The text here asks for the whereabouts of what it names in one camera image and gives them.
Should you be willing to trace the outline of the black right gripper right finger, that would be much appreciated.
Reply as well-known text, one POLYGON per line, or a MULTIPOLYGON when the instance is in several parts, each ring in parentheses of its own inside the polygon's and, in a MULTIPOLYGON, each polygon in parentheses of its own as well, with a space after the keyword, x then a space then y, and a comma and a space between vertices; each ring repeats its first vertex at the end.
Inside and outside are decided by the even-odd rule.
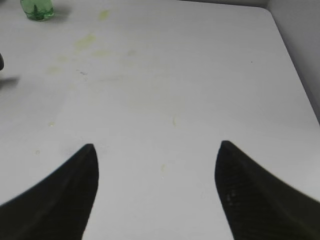
POLYGON ((215 186, 235 240, 318 240, 320 203, 223 140, 215 186))

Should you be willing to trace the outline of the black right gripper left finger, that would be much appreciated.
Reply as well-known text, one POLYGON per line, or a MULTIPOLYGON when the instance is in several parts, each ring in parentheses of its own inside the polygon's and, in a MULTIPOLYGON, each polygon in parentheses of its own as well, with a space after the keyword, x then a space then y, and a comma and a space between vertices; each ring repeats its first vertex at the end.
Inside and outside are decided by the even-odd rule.
POLYGON ((80 240, 99 186, 95 147, 85 144, 42 181, 0 206, 2 240, 80 240))

